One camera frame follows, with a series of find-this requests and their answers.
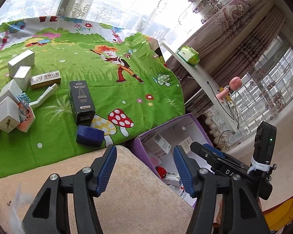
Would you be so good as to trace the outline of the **small white cube box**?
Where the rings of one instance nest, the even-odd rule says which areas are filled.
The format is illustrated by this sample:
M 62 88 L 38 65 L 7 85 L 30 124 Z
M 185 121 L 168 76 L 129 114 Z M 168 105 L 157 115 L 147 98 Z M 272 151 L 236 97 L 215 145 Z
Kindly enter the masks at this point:
M 28 86 L 30 85 L 31 76 L 31 66 L 20 66 L 17 72 L 15 73 L 13 79 L 22 91 L 26 91 Z

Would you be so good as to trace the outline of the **white long box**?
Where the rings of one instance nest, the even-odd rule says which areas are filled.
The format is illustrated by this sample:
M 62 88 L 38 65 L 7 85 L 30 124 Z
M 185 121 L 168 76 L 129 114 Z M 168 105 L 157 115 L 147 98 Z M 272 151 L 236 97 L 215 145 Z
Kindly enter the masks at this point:
M 11 78 L 14 77 L 20 66 L 34 66 L 35 65 L 35 52 L 26 50 L 25 52 L 17 55 L 8 61 L 8 71 Z

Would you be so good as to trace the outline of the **black tall product box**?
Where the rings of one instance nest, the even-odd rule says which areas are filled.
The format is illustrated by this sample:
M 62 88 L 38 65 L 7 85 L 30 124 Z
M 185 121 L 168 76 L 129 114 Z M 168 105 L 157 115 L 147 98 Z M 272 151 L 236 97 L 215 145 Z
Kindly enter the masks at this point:
M 69 82 L 69 101 L 75 124 L 90 126 L 96 108 L 85 80 Z

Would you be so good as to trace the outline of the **orange hexagon badge pack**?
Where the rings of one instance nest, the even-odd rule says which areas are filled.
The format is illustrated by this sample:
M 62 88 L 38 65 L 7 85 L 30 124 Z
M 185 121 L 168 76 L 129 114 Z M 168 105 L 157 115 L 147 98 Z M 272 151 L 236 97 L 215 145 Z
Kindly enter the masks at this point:
M 34 115 L 33 109 L 30 106 L 25 108 L 23 104 L 19 103 L 18 108 L 19 108 L 20 124 L 17 126 L 17 129 L 26 133 L 28 132 L 29 128 L 32 126 L 36 117 Z

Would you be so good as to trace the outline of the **purple cardboard storage box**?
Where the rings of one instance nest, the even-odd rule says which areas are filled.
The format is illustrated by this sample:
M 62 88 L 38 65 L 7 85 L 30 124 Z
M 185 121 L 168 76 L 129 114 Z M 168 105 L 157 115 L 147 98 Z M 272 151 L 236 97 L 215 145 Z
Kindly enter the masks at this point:
M 144 141 L 154 133 L 159 133 L 171 144 L 170 153 L 156 160 L 152 159 L 151 155 L 147 153 L 148 149 L 144 146 Z M 156 166 L 162 166 L 167 172 L 177 173 L 178 171 L 173 160 L 173 149 L 188 136 L 191 137 L 193 142 L 212 144 L 197 119 L 188 113 L 138 135 L 131 143 L 130 150 L 157 177 L 160 176 L 155 169 Z

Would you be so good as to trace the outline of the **blue flocked small box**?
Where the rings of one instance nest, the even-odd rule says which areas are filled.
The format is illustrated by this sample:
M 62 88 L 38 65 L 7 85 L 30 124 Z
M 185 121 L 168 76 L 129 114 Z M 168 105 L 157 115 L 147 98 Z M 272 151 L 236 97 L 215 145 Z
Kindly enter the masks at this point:
M 100 147 L 104 140 L 104 131 L 97 128 L 79 125 L 76 142 L 85 146 Z

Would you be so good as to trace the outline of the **white box with bird logo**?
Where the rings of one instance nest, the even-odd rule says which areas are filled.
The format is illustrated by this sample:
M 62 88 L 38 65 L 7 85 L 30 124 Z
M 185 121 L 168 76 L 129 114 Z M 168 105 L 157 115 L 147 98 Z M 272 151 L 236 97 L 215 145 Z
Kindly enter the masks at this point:
M 20 124 L 18 105 L 6 97 L 0 102 L 0 129 L 9 133 Z

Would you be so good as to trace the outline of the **green tissue box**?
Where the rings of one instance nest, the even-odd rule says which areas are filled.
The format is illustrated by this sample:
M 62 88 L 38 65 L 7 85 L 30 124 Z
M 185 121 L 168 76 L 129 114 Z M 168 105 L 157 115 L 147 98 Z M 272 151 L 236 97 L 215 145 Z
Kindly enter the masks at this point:
M 183 46 L 178 50 L 177 54 L 191 66 L 196 66 L 200 61 L 199 53 L 192 47 Z

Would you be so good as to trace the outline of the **red toy car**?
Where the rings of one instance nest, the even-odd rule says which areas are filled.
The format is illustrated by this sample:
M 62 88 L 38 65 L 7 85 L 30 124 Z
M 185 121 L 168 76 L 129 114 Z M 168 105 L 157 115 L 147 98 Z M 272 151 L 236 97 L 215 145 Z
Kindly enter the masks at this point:
M 155 169 L 161 179 L 164 179 L 166 177 L 167 171 L 162 166 L 157 166 Z

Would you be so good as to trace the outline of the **dental gold white box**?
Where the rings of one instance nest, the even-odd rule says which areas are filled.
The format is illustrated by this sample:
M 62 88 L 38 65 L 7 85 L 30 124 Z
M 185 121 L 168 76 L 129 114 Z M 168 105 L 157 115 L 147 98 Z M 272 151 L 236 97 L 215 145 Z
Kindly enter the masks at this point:
M 30 85 L 32 89 L 42 88 L 44 86 L 51 86 L 54 83 L 61 82 L 61 75 L 59 71 L 52 71 L 44 74 L 34 75 L 31 77 Z

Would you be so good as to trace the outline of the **green cartoon tablecloth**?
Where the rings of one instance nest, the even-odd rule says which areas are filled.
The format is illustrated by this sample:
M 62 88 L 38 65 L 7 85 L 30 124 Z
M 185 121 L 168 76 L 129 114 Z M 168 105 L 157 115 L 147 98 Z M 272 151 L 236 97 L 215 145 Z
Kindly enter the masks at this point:
M 0 24 L 0 178 L 184 113 L 181 85 L 147 35 L 57 16 Z

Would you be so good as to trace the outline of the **brown patterned curtain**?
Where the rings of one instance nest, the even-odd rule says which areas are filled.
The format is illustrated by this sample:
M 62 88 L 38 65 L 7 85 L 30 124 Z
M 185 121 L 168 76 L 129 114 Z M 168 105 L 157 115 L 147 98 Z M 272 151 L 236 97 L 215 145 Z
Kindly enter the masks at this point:
M 274 0 L 231 0 L 184 45 L 199 53 L 199 64 L 224 87 L 233 77 L 256 71 L 285 20 Z

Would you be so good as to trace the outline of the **white box film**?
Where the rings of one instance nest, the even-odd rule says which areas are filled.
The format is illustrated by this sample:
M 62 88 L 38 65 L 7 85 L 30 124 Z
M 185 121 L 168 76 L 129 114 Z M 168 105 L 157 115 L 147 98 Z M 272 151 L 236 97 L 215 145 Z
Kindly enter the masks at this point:
M 22 94 L 22 90 L 17 85 L 14 79 L 9 81 L 0 92 L 0 102 L 2 102 L 6 97 L 10 97 L 15 103 L 19 104 L 20 101 L 18 96 Z

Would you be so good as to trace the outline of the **white red medicine box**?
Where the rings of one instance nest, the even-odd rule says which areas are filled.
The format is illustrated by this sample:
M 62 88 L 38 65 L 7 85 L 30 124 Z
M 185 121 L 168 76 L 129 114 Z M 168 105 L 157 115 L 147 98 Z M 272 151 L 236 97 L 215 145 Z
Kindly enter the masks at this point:
M 154 133 L 144 141 L 144 146 L 156 157 L 162 157 L 170 153 L 171 144 L 159 133 Z

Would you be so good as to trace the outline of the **white shelf board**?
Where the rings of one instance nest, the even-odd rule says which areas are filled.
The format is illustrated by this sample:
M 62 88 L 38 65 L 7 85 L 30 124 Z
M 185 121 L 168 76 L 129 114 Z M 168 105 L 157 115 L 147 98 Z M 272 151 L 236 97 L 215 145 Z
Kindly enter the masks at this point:
M 226 102 L 221 103 L 216 94 L 219 93 L 218 84 L 212 79 L 212 77 L 200 66 L 191 66 L 186 63 L 177 52 L 173 51 L 164 42 L 162 46 L 171 53 L 171 55 L 190 73 L 191 77 L 199 84 L 202 90 L 206 93 L 209 99 L 212 101 L 220 116 L 226 123 L 228 129 L 235 134 L 239 129 L 238 117 L 234 114 L 235 109 L 230 108 Z

